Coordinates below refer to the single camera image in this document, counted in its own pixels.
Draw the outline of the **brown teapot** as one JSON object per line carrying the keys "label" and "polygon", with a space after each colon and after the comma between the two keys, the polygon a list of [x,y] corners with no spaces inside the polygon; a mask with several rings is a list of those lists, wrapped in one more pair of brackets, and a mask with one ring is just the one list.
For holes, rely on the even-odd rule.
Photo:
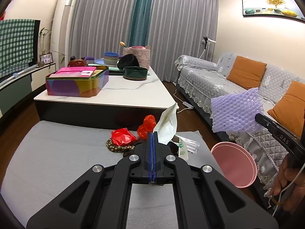
{"label": "brown teapot", "polygon": [[85,67],[85,66],[87,66],[87,62],[85,61],[84,57],[82,57],[80,59],[76,59],[75,56],[71,56],[67,66],[68,67]]}

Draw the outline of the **stacked pastel bowls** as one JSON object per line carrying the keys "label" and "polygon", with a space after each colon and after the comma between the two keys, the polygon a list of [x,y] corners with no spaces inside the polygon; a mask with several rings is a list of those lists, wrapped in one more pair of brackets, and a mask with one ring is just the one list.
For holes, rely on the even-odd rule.
{"label": "stacked pastel bowls", "polygon": [[116,66],[119,54],[115,52],[104,52],[103,61],[107,66]]}

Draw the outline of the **dark patterned cloth pouch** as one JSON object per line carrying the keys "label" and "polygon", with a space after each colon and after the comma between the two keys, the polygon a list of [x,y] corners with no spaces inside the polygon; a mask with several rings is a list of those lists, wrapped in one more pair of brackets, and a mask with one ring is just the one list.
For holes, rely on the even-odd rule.
{"label": "dark patterned cloth pouch", "polygon": [[114,153],[125,153],[129,152],[130,150],[134,150],[134,145],[127,145],[127,146],[117,146],[115,145],[111,139],[106,141],[106,147],[109,151]]}

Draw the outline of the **tv cabinet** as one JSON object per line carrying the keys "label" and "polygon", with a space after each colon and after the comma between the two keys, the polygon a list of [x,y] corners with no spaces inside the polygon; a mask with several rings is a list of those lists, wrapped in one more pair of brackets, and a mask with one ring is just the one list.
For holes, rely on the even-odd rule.
{"label": "tv cabinet", "polygon": [[1,117],[15,104],[46,83],[46,76],[55,72],[56,65],[44,65],[21,74],[1,86]]}

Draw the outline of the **white standing air conditioner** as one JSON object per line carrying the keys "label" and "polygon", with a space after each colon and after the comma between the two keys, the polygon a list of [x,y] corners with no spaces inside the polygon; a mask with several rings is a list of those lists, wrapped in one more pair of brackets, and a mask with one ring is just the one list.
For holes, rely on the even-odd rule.
{"label": "white standing air conditioner", "polygon": [[67,67],[69,63],[70,33],[76,0],[58,0],[52,23],[50,52],[55,70]]}

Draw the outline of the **pink plastic trash bin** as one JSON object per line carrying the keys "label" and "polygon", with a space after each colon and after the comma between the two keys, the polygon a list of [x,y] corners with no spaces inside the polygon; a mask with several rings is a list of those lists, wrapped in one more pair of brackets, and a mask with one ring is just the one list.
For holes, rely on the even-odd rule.
{"label": "pink plastic trash bin", "polygon": [[220,142],[211,153],[227,180],[239,189],[251,186],[258,170],[253,157],[241,146],[232,142]]}

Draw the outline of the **small red plastic bag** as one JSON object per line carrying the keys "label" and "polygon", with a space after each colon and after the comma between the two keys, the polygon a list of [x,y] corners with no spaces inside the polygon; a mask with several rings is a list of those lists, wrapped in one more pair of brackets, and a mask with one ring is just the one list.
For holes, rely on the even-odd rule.
{"label": "small red plastic bag", "polygon": [[121,128],[111,132],[111,140],[116,146],[128,146],[136,142],[137,138],[127,128]]}

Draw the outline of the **dark green round bowl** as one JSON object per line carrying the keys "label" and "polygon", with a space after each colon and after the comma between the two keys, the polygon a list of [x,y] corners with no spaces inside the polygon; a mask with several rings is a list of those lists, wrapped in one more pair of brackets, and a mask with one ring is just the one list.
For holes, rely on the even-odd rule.
{"label": "dark green round bowl", "polygon": [[127,80],[143,81],[147,79],[148,70],[143,67],[128,66],[124,68],[123,78]]}

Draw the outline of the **orange cushion far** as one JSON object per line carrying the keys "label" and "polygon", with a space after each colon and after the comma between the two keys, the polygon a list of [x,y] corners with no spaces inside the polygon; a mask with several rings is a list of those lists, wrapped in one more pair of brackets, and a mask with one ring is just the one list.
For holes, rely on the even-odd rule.
{"label": "orange cushion far", "polygon": [[237,56],[227,80],[243,87],[245,90],[260,86],[267,64]]}

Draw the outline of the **small photo frame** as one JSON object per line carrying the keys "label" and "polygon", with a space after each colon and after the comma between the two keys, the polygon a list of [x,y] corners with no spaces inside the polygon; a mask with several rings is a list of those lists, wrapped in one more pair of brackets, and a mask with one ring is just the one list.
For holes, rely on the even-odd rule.
{"label": "small photo frame", "polygon": [[43,63],[44,65],[52,64],[53,63],[52,53],[40,55],[40,62]]}

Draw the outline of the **pink card box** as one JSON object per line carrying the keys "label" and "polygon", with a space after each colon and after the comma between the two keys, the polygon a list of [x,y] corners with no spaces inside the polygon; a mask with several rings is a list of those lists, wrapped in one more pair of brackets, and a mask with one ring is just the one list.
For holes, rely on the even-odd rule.
{"label": "pink card box", "polygon": [[51,74],[50,77],[90,77],[95,70],[96,67],[65,67]]}

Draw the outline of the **orange cushion near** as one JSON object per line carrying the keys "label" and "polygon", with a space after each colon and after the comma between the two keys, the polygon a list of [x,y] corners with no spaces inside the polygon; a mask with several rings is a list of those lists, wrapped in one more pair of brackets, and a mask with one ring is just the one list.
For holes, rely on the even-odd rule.
{"label": "orange cushion near", "polygon": [[292,134],[301,137],[304,125],[305,85],[292,81],[285,95],[268,114]]}

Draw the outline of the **grey quilted sofa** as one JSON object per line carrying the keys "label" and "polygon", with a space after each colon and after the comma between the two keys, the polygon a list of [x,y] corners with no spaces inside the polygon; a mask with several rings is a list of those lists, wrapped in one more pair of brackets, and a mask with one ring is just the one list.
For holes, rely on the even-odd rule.
{"label": "grey quilted sofa", "polygon": [[[181,55],[175,61],[179,71],[178,88],[186,94],[188,100],[195,103],[201,112],[212,118],[211,99],[227,94],[237,94],[245,89],[229,80],[227,76],[237,56],[225,53],[217,63],[196,57]],[[272,64],[266,66],[259,86],[259,94],[264,111],[272,109],[287,92],[292,81],[304,83],[304,79],[288,70]],[[258,178],[266,190],[265,197],[277,176],[279,166],[287,155],[285,148],[278,143],[267,129],[260,132],[228,132],[227,137],[246,149],[254,158],[258,168]]]}

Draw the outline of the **colourful tin box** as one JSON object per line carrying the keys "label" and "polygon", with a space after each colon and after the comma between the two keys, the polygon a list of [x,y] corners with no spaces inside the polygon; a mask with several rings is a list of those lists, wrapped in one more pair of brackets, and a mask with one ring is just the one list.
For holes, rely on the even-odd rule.
{"label": "colourful tin box", "polygon": [[46,76],[48,95],[89,98],[98,95],[108,83],[109,68],[97,66],[90,77],[50,77],[50,75]]}

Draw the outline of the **purple foam fruit net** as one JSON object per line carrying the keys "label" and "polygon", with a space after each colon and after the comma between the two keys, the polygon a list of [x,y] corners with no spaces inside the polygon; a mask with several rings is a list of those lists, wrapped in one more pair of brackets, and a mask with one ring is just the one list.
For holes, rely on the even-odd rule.
{"label": "purple foam fruit net", "polygon": [[213,132],[253,133],[262,130],[255,121],[256,114],[264,113],[258,88],[212,98],[211,112]]}

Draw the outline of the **black round lid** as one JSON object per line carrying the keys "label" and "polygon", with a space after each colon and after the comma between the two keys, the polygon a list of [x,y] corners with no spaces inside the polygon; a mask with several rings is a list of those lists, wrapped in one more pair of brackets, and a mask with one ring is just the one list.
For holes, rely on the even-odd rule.
{"label": "black round lid", "polygon": [[117,63],[117,67],[123,70],[126,67],[139,67],[139,61],[133,54],[124,55]]}

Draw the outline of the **clear plastic wrapper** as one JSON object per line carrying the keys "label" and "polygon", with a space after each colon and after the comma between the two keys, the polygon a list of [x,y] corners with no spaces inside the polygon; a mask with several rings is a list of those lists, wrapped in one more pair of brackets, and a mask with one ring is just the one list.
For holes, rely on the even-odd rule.
{"label": "clear plastic wrapper", "polygon": [[179,138],[179,145],[181,145],[183,149],[186,149],[188,152],[193,154],[197,153],[197,150],[200,146],[199,142],[185,138],[183,136],[178,136],[178,138]]}

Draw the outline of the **orange cushion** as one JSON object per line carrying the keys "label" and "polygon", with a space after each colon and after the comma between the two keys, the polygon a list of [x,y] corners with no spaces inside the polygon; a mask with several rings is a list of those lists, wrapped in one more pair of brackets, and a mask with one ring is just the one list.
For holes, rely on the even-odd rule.
{"label": "orange cushion", "polygon": [[292,81],[285,95],[268,114],[292,134],[301,137],[304,125],[305,85]]}
{"label": "orange cushion", "polygon": [[245,90],[260,86],[267,64],[237,56],[227,80],[243,87]]}

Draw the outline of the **green checked cloth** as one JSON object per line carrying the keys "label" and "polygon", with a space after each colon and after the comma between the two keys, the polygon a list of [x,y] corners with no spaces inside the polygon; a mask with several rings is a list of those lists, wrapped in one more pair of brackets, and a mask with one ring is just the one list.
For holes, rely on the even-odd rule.
{"label": "green checked cloth", "polygon": [[1,78],[28,68],[34,58],[35,20],[9,19],[1,21]]}

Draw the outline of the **white marble coffee table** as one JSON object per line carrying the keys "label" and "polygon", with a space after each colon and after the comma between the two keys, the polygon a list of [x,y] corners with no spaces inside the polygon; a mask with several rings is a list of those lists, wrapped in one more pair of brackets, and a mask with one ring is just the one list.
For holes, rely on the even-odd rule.
{"label": "white marble coffee table", "polygon": [[128,128],[136,131],[147,115],[159,120],[175,100],[151,69],[144,81],[110,76],[98,95],[90,98],[49,96],[43,91],[34,98],[40,120],[98,128]]}

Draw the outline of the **grey curtain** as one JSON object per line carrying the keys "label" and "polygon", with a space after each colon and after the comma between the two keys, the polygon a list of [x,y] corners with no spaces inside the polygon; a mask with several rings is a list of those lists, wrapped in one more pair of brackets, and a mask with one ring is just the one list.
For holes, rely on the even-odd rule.
{"label": "grey curtain", "polygon": [[[150,65],[163,81],[174,81],[174,61],[181,55],[198,57],[202,38],[215,39],[219,0],[152,0],[149,34]],[[122,54],[128,46],[134,0],[76,0],[70,55],[103,57]]]}

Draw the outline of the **pink lace basket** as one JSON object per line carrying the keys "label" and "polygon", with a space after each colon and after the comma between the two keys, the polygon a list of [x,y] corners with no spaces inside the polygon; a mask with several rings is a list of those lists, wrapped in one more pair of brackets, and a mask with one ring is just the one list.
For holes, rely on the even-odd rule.
{"label": "pink lace basket", "polygon": [[133,54],[137,58],[140,67],[143,67],[143,68],[146,68],[147,70],[149,70],[150,51],[151,51],[151,46],[129,47],[129,48],[123,49],[123,55]]}

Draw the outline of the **grey foam mat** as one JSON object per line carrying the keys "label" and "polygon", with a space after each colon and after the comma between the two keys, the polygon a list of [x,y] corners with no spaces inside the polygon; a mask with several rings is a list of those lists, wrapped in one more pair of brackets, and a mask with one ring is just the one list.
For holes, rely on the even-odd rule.
{"label": "grey foam mat", "polygon": [[[22,225],[96,164],[111,166],[122,154],[108,150],[110,130],[42,121],[15,151],[1,195]],[[177,228],[171,185],[133,185],[127,228]]]}

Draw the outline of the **white green paper packet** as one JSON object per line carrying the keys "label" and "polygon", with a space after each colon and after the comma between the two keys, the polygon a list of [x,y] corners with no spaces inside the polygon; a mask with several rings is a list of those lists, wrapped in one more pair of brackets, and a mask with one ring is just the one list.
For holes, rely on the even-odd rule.
{"label": "white green paper packet", "polygon": [[178,156],[185,161],[188,161],[188,150],[186,142],[183,140],[181,136],[175,135],[172,139],[172,142],[178,146]]}

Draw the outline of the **teal curtain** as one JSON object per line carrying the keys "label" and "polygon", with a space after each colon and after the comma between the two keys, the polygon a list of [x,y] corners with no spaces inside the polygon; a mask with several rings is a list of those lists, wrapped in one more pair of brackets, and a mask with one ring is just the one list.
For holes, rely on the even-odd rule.
{"label": "teal curtain", "polygon": [[146,46],[153,0],[134,0],[128,46]]}

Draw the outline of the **framed wall painting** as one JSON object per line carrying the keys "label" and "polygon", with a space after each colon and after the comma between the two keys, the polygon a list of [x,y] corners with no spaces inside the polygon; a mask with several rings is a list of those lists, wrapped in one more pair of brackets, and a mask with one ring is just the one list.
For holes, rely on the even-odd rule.
{"label": "framed wall painting", "polygon": [[304,15],[295,0],[242,0],[242,13],[247,16],[272,16],[304,22]]}

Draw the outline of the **white paper wrapper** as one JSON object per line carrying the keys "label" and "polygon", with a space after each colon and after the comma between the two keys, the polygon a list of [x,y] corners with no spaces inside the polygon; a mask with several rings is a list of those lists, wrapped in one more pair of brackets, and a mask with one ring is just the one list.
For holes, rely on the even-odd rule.
{"label": "white paper wrapper", "polygon": [[167,145],[177,132],[177,112],[178,104],[174,103],[167,108],[160,117],[159,122],[153,129],[158,135],[158,142]]}

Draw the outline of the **bamboo plant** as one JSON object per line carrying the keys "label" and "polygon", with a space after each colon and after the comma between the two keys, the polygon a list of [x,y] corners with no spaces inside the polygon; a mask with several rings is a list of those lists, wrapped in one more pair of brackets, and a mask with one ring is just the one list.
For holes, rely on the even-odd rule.
{"label": "bamboo plant", "polygon": [[39,39],[39,53],[40,55],[45,55],[50,51],[50,40],[51,40],[51,30],[43,27],[38,35]]}

